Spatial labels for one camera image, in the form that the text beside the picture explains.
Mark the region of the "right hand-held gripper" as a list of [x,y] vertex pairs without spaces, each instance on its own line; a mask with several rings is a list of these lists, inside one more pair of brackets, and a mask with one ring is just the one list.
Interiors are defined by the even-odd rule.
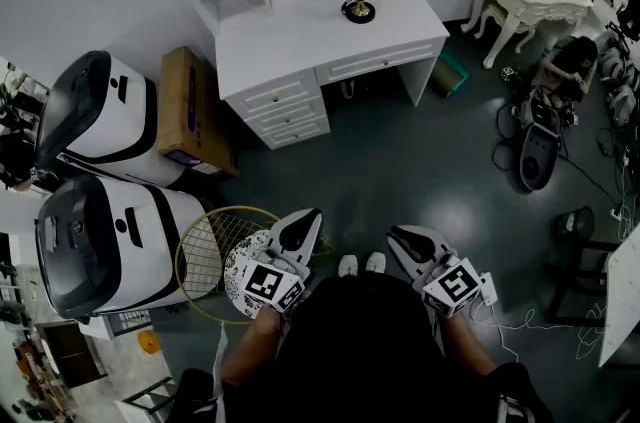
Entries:
[[[477,297],[485,306],[498,301],[491,274],[478,273],[468,258],[461,259],[455,251],[447,252],[448,243],[436,231],[396,225],[387,235],[387,243],[403,271],[414,280],[412,287],[438,315],[451,318]],[[436,261],[445,252],[436,266],[424,273],[425,261]]]

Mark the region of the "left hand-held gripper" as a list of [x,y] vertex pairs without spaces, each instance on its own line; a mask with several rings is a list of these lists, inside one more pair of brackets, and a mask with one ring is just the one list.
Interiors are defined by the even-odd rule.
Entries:
[[238,245],[238,309],[256,315],[262,307],[290,312],[306,288],[308,267],[323,215],[320,209],[298,210],[278,220],[268,246],[281,253],[269,256],[259,243]]

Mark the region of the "person's left forearm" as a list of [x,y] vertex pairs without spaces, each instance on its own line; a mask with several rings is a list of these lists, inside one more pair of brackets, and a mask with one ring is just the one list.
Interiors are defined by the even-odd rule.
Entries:
[[262,307],[239,344],[223,361],[223,382],[239,386],[258,376],[275,361],[281,339],[281,316]]

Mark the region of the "person's right forearm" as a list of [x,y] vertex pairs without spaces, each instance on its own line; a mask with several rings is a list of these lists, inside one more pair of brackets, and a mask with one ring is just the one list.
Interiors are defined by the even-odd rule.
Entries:
[[496,365],[471,331],[465,317],[455,314],[449,318],[439,317],[444,354],[476,373],[487,376]]

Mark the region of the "patterned white cushion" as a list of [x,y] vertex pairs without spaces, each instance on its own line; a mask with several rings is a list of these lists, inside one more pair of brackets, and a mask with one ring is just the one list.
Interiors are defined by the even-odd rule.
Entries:
[[227,255],[224,264],[224,287],[234,307],[244,316],[254,320],[262,307],[262,301],[247,297],[241,290],[244,272],[260,247],[266,242],[269,232],[259,230],[241,240]]

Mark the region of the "badminton racket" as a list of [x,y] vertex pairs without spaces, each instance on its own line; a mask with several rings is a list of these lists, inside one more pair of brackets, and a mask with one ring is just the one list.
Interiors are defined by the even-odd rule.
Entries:
[[[174,272],[180,291],[198,313],[220,325],[247,326],[253,321],[239,312],[226,294],[223,278],[226,255],[256,231],[270,232],[282,218],[261,208],[232,205],[207,212],[187,227],[176,248]],[[269,256],[279,253],[268,246],[268,238],[262,247],[269,251]],[[313,262],[335,252],[321,237],[320,229],[308,263],[310,275],[303,294],[313,280]]]

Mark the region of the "person's black clothing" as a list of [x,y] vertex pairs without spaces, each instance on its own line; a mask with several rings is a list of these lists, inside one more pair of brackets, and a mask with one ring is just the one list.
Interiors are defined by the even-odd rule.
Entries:
[[390,275],[327,278],[281,325],[273,364],[239,386],[186,371],[167,423],[497,423],[505,400],[522,422],[554,423],[523,365],[482,376],[447,357]]

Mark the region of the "white black machine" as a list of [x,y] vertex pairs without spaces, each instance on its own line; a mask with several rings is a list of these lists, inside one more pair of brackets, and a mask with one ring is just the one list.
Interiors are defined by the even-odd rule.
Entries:
[[174,269],[182,234],[204,212],[194,196],[91,174],[42,204],[35,238],[44,289],[64,319],[185,301]]
[[184,168],[157,151],[158,88],[109,52],[89,51],[70,64],[44,104],[36,166],[64,164],[119,180],[174,185]]

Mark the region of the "grey oval device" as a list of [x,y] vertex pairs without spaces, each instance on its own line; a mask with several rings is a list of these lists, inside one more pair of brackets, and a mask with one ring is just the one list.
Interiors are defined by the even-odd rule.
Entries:
[[559,153],[559,138],[532,123],[523,132],[519,155],[519,175],[529,191],[543,189],[551,179]]

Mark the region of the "brown cardboard box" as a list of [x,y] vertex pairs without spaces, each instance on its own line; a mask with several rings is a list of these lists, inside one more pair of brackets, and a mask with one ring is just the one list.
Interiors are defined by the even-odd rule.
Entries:
[[199,174],[239,175],[229,140],[230,111],[220,99],[216,70],[191,49],[163,56],[158,110],[160,155]]

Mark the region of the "yellow round object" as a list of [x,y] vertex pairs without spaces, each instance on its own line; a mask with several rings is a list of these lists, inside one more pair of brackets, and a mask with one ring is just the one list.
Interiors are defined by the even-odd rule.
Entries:
[[140,348],[147,354],[153,355],[160,351],[160,344],[153,330],[141,331],[137,335]]

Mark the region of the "green box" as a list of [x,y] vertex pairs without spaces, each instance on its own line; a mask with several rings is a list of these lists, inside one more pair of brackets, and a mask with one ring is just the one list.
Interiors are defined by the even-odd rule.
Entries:
[[429,85],[442,97],[452,96],[470,77],[469,71],[446,49],[442,49],[429,78]]

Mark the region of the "marble top black table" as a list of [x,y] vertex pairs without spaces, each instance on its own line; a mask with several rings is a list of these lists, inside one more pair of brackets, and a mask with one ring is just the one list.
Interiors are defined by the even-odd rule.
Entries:
[[[580,268],[584,251],[607,255],[606,270],[588,271]],[[615,364],[611,361],[627,338],[640,334],[640,224],[621,243],[578,241],[574,244],[569,263],[558,266],[545,263],[545,274],[556,280],[556,290],[545,321],[553,325],[594,327],[603,330],[598,365],[609,369],[640,370],[640,364]],[[603,280],[604,292],[591,290],[593,296],[606,297],[605,315],[586,318],[561,316],[559,309],[567,291],[578,279]]]

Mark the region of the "white ornate stool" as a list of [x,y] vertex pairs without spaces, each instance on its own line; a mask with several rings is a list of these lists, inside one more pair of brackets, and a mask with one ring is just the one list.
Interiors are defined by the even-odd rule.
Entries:
[[[492,19],[496,25],[502,27],[506,22],[506,18],[507,13],[502,7],[493,3],[487,4],[481,13],[479,30],[474,34],[474,38],[478,40],[482,37],[486,28],[486,23],[489,19]],[[516,54],[520,54],[523,47],[534,37],[535,29],[535,26],[529,26],[526,24],[520,24],[516,28],[515,33],[522,36],[520,41],[516,44]]]

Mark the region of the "white grey helmet device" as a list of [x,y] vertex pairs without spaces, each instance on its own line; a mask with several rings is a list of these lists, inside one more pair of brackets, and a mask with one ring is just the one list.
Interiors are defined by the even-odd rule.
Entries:
[[611,91],[606,100],[613,125],[628,125],[638,104],[634,91],[629,86],[622,85]]
[[600,79],[609,85],[622,85],[631,67],[631,60],[625,51],[617,47],[607,49],[600,57]]

